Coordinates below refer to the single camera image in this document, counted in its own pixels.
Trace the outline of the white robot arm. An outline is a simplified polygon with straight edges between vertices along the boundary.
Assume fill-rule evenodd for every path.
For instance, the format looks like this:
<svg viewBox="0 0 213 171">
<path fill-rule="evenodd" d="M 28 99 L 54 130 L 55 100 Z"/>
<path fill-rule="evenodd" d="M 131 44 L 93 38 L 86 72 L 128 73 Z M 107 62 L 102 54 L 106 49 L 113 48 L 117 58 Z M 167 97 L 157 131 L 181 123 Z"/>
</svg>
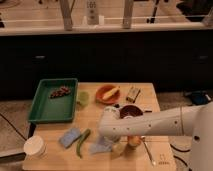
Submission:
<svg viewBox="0 0 213 171">
<path fill-rule="evenodd" d="M 191 136 L 189 171 L 213 171 L 213 102 L 127 119 L 120 119 L 119 114 L 113 106 L 103 110 L 98 126 L 100 135 Z"/>
</svg>

